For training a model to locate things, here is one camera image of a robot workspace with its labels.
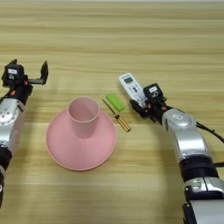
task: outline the green brush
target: green brush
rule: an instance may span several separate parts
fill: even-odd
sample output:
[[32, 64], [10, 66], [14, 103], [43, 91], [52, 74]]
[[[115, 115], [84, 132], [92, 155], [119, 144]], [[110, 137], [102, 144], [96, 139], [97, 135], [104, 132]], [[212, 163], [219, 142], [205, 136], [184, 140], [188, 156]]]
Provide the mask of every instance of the green brush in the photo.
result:
[[106, 94], [106, 98], [115, 107], [117, 111], [121, 112], [125, 109], [125, 107], [114, 94]]

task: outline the wooden handle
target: wooden handle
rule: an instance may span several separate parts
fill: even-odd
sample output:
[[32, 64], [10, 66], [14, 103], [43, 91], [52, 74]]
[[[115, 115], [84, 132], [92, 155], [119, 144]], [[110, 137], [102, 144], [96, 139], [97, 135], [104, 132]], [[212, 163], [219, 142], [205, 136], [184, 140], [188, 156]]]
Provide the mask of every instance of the wooden handle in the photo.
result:
[[129, 132], [131, 130], [130, 126], [121, 117], [117, 118], [116, 120], [126, 132]]

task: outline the pink plate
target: pink plate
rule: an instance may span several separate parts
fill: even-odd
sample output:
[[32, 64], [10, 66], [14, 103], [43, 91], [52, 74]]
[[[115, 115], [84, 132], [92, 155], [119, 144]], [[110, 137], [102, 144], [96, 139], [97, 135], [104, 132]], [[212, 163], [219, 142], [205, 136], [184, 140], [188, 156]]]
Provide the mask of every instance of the pink plate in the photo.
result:
[[106, 113], [101, 111], [98, 119], [95, 133], [83, 139], [75, 135], [66, 109], [56, 115], [46, 134], [52, 159], [74, 171], [89, 170], [105, 162], [115, 148], [116, 130]]

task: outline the black cable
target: black cable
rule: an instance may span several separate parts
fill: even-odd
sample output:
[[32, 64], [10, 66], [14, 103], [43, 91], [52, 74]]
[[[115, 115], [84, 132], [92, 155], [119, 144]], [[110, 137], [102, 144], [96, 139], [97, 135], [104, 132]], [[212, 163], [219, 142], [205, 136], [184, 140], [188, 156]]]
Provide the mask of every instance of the black cable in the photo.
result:
[[[217, 134], [214, 129], [209, 129], [207, 126], [203, 125], [202, 123], [200, 122], [197, 122], [197, 127], [202, 129], [202, 130], [205, 130], [205, 131], [208, 131], [209, 133], [213, 134], [214, 136], [216, 136], [217, 138], [219, 138], [223, 143], [224, 143], [224, 138], [222, 136], [220, 136], [219, 134]], [[219, 162], [219, 163], [214, 163], [215, 167], [224, 167], [224, 162]]]

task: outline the white label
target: white label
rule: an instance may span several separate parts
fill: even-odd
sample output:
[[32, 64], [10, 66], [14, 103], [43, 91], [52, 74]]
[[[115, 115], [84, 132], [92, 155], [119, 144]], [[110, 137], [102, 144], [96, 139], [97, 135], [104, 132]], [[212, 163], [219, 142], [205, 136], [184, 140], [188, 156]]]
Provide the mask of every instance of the white label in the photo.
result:
[[15, 69], [8, 69], [9, 74], [18, 74], [18, 71]]
[[172, 116], [174, 119], [178, 119], [178, 120], [183, 120], [183, 116], [182, 115], [173, 115]]
[[151, 93], [153, 93], [153, 92], [155, 92], [155, 91], [157, 91], [157, 90], [158, 90], [157, 87], [151, 87], [151, 88], [150, 88], [150, 92], [151, 92]]

